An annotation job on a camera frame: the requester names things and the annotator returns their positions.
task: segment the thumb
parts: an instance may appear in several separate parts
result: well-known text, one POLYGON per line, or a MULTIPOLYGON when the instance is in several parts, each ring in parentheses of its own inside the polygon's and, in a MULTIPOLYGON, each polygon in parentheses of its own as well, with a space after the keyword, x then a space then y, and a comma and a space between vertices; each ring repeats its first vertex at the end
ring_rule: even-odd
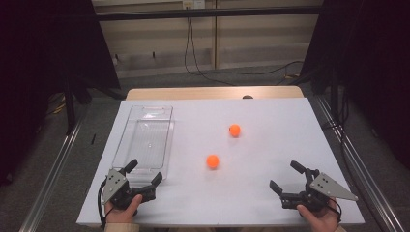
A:
POLYGON ((304 205, 298 205, 296 209, 298 209, 299 213, 310 223, 310 225, 314 226, 319 222, 317 217, 304 205))
POLYGON ((136 209, 138 208, 138 206, 141 204, 142 201, 142 195, 138 194, 137 196, 135 196, 132 199, 131 204, 129 205, 129 207, 127 208, 127 210, 125 210, 125 213, 127 215, 132 216, 133 213, 135 213, 136 209))

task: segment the ball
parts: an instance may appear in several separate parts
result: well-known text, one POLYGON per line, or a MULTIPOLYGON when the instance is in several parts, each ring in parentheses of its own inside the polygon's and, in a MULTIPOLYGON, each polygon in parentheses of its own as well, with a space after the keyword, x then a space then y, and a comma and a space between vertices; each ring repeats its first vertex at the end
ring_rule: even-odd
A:
POLYGON ((240 132, 241 132, 241 127, 239 127, 239 125, 237 125, 237 124, 232 124, 232 125, 229 127, 229 133, 230 133, 233 137, 238 137, 240 132))
POLYGON ((217 155, 210 155, 206 158, 206 163, 210 168, 217 168, 218 164, 220 163, 220 159, 217 155))

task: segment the gray carpet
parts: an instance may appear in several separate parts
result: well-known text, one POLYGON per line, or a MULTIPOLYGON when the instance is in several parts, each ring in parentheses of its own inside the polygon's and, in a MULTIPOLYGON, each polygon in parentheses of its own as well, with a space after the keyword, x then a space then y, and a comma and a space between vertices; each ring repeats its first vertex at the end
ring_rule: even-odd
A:
MULTIPOLYGON (((287 73, 298 73, 300 67, 300 64, 290 66, 287 73)), ((275 68, 243 68, 231 70, 230 72, 263 73, 272 71, 275 68)), ((277 85, 280 82, 285 84, 291 81, 291 79, 283 80, 283 75, 284 70, 253 75, 206 74, 208 78, 240 86, 277 85)), ((225 86, 226 84, 210 81, 201 75, 175 73, 121 79, 121 85, 123 92, 127 93, 131 88, 225 86)), ((309 83, 301 85, 301 88, 305 96, 309 98, 318 122, 320 124, 326 123, 326 118, 310 91, 309 83)), ((98 228, 77 225, 75 221, 87 190, 91 185, 120 102, 98 91, 90 90, 90 92, 94 98, 91 104, 87 106, 84 122, 59 176, 58 183, 45 207, 37 231, 101 231, 98 228)), ((408 192, 410 192, 410 186, 408 185, 410 183, 410 170, 395 159, 382 138, 374 136, 372 126, 353 102, 350 103, 350 117, 345 128, 347 135, 353 141, 353 145, 361 155, 375 182, 393 206, 401 223, 405 228, 410 228, 408 216, 410 215, 410 197, 408 197, 408 192)), ((14 173, 14 182, 9 186, 0 188, 0 231, 19 230, 62 146, 66 129, 67 121, 64 111, 56 115, 50 114, 44 119, 43 127, 30 154, 14 173)), ((345 174, 346 180, 348 183, 353 184, 354 182, 351 180, 343 162, 335 134, 332 130, 324 130, 324 133, 345 174)), ((366 194, 366 190, 360 181, 357 181, 357 183, 358 185, 352 187, 352 190, 360 198, 363 198, 358 204, 365 217, 366 224, 346 226, 346 229, 348 231, 380 231, 376 223, 377 220, 383 226, 383 230, 387 231, 382 218, 380 218, 371 203, 371 199, 366 194), (358 189, 364 194, 363 196, 360 195, 358 189), (365 204, 365 200, 369 203, 369 208, 365 204)), ((308 228, 286 228, 286 231, 309 230, 308 228)))

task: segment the person's left hand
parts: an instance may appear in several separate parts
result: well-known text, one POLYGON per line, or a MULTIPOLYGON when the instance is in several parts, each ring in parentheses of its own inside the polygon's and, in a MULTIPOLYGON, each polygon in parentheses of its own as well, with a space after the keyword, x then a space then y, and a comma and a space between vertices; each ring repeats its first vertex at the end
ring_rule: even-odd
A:
POLYGON ((108 201, 104 207, 106 222, 107 223, 132 223, 133 214, 135 213, 139 204, 141 204, 141 201, 142 201, 142 195, 138 194, 132 199, 130 206, 125 211, 113 209, 114 205, 111 203, 111 201, 108 201))

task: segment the human hand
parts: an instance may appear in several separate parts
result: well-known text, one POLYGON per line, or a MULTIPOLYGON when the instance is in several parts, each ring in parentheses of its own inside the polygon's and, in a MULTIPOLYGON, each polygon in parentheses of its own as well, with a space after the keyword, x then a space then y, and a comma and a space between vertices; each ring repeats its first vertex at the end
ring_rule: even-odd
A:
POLYGON ((133 214, 135 213, 139 204, 141 204, 141 201, 142 201, 142 195, 138 194, 132 199, 130 206, 125 211, 114 209, 114 205, 111 203, 111 201, 108 201, 104 207, 106 222, 107 223, 132 223, 133 214))
MULTIPOLYGON (((330 199, 329 207, 336 209, 336 200, 330 199)), ((338 227, 338 215, 331 209, 325 207, 320 212, 312 213, 303 205, 296 207, 299 213, 310 223, 313 232, 335 232, 338 227)))

